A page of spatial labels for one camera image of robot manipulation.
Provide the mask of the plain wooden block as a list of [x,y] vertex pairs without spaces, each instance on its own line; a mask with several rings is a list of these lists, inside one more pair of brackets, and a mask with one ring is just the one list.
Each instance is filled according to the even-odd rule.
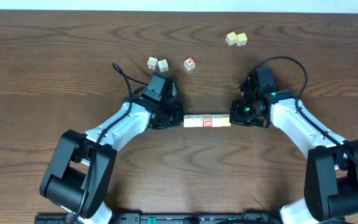
[[183,118],[183,127],[192,128],[194,126],[194,116],[190,114],[184,115]]

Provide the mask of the wooden block blue X top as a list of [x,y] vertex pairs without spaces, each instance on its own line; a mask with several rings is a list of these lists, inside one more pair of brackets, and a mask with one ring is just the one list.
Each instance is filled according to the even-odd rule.
[[222,127],[230,127],[230,114],[222,114],[221,115],[221,126]]

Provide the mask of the wooden block number 8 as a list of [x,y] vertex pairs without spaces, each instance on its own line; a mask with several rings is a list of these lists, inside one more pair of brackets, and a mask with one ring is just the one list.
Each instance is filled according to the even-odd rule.
[[217,128],[217,127],[221,127],[222,126],[222,115],[221,114],[212,114],[211,115],[212,118],[212,127],[213,128]]

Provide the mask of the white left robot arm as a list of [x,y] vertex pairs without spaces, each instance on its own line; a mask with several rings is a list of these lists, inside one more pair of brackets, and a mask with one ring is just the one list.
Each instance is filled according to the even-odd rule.
[[69,211],[67,223],[109,223],[112,211],[104,199],[117,153],[146,129],[178,126],[183,116],[178,100],[159,103],[137,96],[125,99],[116,114],[85,133],[69,129],[41,181],[41,196]]

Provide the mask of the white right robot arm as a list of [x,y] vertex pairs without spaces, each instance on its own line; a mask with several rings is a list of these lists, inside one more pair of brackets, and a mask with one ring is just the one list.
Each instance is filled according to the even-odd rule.
[[358,140],[318,121],[292,91],[258,91],[232,102],[230,122],[281,129],[305,155],[303,198],[280,209],[282,223],[341,222],[358,213]]

